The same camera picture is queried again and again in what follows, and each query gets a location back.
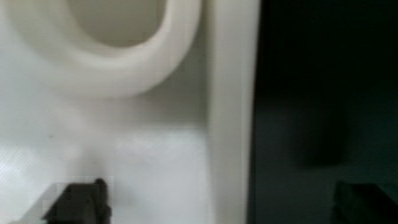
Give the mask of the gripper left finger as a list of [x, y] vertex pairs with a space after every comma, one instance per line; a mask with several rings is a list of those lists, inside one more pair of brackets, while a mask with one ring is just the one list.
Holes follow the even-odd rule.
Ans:
[[101, 178], [92, 183], [70, 183], [42, 215], [45, 224], [109, 224], [108, 185]]

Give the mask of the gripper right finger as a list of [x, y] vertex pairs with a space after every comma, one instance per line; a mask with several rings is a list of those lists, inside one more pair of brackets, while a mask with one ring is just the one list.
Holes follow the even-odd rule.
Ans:
[[395, 184], [335, 183], [330, 224], [398, 224]]

